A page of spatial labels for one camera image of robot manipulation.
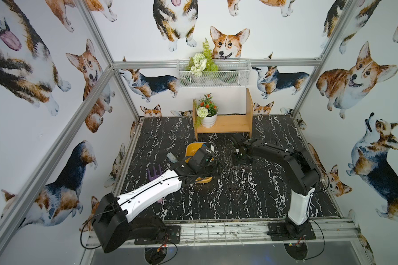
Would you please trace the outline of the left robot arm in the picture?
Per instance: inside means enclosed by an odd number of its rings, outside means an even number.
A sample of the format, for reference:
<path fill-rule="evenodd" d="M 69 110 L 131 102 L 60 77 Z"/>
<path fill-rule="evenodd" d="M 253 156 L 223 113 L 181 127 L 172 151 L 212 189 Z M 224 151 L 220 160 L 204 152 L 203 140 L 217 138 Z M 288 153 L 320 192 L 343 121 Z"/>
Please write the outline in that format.
<path fill-rule="evenodd" d="M 159 217 L 141 218 L 139 214 L 159 199 L 203 178 L 218 174 L 214 147 L 202 143 L 192 156 L 187 156 L 151 182 L 126 194 L 106 194 L 87 223 L 92 228 L 104 253 L 121 247 L 127 240 L 145 239 L 153 244 L 169 241 L 167 227 Z"/>

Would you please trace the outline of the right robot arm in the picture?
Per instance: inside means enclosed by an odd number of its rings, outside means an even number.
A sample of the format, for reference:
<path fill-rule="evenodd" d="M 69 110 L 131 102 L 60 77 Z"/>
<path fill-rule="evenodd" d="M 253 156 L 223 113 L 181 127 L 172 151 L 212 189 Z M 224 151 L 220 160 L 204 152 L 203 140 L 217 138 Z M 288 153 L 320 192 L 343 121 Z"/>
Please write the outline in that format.
<path fill-rule="evenodd" d="M 285 149 L 257 138 L 244 138 L 236 133 L 231 138 L 237 150 L 232 155 L 234 165 L 251 164 L 254 157 L 276 163 L 283 168 L 285 183 L 291 189 L 290 208 L 285 219 L 283 235 L 301 236 L 309 226 L 308 208 L 311 196 L 321 180 L 322 168 L 307 149 Z"/>

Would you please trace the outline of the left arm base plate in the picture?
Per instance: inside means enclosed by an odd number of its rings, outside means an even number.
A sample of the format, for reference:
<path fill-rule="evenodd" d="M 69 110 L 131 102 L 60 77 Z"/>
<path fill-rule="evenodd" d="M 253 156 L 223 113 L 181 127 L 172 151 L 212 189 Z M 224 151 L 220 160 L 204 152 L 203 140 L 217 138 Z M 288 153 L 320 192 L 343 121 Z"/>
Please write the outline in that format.
<path fill-rule="evenodd" d="M 180 243 L 181 226 L 180 225 L 169 225 L 163 230 L 148 235 L 146 237 L 136 238 L 134 240 L 135 245 L 157 245 L 157 244 L 169 244 L 169 243 Z"/>

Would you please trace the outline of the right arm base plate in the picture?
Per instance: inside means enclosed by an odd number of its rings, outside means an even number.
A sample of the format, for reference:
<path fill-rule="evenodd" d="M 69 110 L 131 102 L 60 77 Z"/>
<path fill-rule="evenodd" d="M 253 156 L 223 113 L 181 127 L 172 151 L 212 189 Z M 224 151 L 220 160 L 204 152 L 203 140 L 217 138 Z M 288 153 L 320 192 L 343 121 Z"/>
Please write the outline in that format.
<path fill-rule="evenodd" d="M 294 223 L 268 223 L 267 235 L 272 241 L 289 241 L 289 240 L 315 240 L 316 235 L 311 224 L 307 221 L 302 225 Z"/>

